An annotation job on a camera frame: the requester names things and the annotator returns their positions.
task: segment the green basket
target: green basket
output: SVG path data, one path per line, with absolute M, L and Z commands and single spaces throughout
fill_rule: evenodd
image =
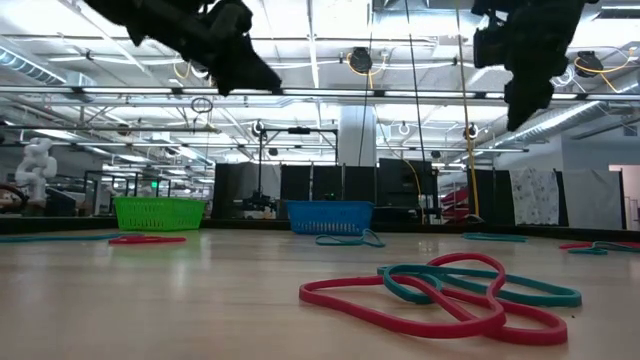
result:
M 120 230 L 178 231 L 200 228 L 205 203 L 179 198 L 115 198 Z

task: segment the table surface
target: table surface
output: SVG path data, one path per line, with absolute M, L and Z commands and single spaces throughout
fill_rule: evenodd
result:
M 108 231 L 65 234 L 96 233 Z M 637 254 L 569 255 L 557 240 L 515 244 L 433 234 L 380 234 L 384 249 L 319 247 L 313 237 L 279 231 L 180 235 L 187 244 L 0 245 L 2 357 L 624 360 L 640 354 Z M 582 308 L 549 309 L 567 322 L 569 343 L 419 339 L 298 300 L 298 287 L 309 281 L 372 275 L 380 265 L 426 263 L 453 252 L 481 252 L 509 273 L 581 291 Z M 435 305 L 402 302 L 382 287 L 328 291 L 409 319 L 455 321 Z M 535 326 L 511 316 L 509 324 Z

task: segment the white robot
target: white robot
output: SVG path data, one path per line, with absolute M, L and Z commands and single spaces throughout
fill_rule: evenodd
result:
M 46 200 L 47 180 L 58 173 L 58 162 L 49 156 L 50 139 L 33 138 L 24 148 L 24 158 L 16 170 L 18 186 L 28 186 L 29 201 Z

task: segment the plastic basket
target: plastic basket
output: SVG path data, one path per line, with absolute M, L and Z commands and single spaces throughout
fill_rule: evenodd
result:
M 362 235 L 373 207 L 366 201 L 287 201 L 291 230 L 297 234 Z
M 205 203 L 178 198 L 115 198 L 120 230 L 178 231 L 200 228 Z

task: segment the blue basket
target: blue basket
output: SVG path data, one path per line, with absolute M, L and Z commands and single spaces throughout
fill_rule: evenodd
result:
M 287 201 L 291 230 L 296 234 L 362 235 L 371 224 L 367 201 Z

